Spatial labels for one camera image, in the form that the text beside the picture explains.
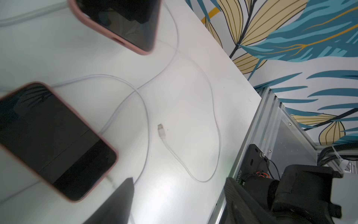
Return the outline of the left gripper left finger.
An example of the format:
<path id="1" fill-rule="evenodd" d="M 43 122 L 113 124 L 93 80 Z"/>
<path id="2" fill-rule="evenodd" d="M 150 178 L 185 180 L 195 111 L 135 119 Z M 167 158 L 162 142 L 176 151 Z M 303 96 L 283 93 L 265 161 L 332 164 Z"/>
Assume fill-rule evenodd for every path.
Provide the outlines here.
<path id="1" fill-rule="evenodd" d="M 127 178 L 84 224 L 127 224 L 133 197 L 133 178 Z"/>

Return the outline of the phone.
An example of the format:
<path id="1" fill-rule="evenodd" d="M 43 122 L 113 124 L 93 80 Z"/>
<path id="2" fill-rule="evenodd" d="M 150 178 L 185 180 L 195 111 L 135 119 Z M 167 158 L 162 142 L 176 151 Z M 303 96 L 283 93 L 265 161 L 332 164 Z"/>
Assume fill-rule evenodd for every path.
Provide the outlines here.
<path id="1" fill-rule="evenodd" d="M 150 54 L 155 45 L 161 1 L 68 1 L 84 25 L 127 49 Z"/>
<path id="2" fill-rule="evenodd" d="M 83 200 L 118 161 L 110 143 L 41 82 L 1 97 L 1 146 L 72 202 Z"/>

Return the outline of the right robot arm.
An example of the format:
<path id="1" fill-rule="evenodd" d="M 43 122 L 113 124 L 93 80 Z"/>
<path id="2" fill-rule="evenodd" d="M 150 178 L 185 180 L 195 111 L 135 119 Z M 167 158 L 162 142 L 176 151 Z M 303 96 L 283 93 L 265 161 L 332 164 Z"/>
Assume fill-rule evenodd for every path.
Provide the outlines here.
<path id="1" fill-rule="evenodd" d="M 238 204 L 247 224 L 356 224 L 358 176 L 331 167 L 290 165 L 282 177 L 255 172 Z"/>

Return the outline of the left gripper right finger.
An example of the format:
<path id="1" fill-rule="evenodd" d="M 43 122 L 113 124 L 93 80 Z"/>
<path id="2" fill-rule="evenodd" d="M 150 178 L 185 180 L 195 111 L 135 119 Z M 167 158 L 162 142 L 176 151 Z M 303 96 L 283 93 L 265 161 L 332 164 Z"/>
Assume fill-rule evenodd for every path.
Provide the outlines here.
<path id="1" fill-rule="evenodd" d="M 224 184 L 226 209 L 232 224 L 277 224 L 257 201 L 231 177 Z"/>

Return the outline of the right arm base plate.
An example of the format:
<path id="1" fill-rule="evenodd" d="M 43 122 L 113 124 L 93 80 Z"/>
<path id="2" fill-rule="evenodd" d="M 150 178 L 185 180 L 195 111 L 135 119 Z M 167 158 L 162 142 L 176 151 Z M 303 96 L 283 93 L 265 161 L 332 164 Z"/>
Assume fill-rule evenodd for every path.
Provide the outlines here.
<path id="1" fill-rule="evenodd" d="M 243 185 L 249 177 L 270 178 L 267 157 L 255 144 L 250 144 L 243 158 L 236 181 Z"/>

